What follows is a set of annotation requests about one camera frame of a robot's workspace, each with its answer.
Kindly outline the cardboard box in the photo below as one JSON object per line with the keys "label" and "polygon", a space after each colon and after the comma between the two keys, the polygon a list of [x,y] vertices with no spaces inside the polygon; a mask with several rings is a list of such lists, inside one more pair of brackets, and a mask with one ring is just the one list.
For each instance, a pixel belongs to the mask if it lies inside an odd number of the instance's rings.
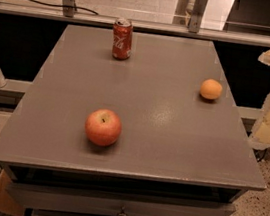
{"label": "cardboard box", "polygon": [[24,216],[25,209],[6,191],[11,179],[5,171],[0,174],[0,212],[9,216]]}

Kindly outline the grey drawer cabinet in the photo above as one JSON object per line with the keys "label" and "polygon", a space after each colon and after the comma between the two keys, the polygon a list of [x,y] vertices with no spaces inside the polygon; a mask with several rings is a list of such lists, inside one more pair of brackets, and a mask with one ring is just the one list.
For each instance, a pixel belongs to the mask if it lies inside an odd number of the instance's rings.
{"label": "grey drawer cabinet", "polygon": [[[230,91],[199,89],[223,70],[209,41],[69,26],[0,133],[10,195],[33,216],[229,216],[265,181]],[[115,112],[117,142],[97,146],[87,116]]]}

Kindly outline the right metal railing post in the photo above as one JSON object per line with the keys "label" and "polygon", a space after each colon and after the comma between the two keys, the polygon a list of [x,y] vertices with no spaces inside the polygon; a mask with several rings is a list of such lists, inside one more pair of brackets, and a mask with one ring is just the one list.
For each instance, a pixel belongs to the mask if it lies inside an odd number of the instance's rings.
{"label": "right metal railing post", "polygon": [[190,16],[188,31],[191,33],[199,32],[201,27],[202,17],[204,15],[207,2],[209,0],[195,0],[192,14]]}

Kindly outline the orange fruit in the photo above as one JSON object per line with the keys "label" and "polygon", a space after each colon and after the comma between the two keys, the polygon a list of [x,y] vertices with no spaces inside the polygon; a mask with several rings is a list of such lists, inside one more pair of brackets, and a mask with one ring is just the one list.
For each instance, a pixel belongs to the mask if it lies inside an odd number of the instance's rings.
{"label": "orange fruit", "polygon": [[200,95],[207,100],[215,100],[220,97],[222,91],[220,82],[215,79],[207,79],[201,84]]}

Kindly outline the upper drawer knob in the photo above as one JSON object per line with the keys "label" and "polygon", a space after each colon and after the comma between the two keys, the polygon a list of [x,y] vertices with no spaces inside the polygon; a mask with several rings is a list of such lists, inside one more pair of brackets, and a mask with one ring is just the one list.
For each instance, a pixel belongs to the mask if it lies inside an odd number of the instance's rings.
{"label": "upper drawer knob", "polygon": [[121,211],[117,214],[117,216],[127,216],[124,207],[121,208]]}

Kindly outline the red cola can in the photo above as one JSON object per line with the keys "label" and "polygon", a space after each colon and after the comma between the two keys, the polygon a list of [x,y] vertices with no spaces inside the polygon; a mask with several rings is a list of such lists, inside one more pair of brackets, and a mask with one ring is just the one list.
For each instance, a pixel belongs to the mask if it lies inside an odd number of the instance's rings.
{"label": "red cola can", "polygon": [[113,49],[115,59],[125,60],[131,55],[133,26],[131,20],[117,18],[113,24]]}

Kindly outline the red apple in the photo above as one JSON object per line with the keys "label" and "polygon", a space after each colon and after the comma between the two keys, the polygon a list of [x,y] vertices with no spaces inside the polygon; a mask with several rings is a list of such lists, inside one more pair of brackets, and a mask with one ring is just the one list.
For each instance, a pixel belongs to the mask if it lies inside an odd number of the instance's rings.
{"label": "red apple", "polygon": [[122,131],[119,116],[108,109],[99,109],[87,116],[85,133],[89,140],[97,146],[110,146],[117,142]]}

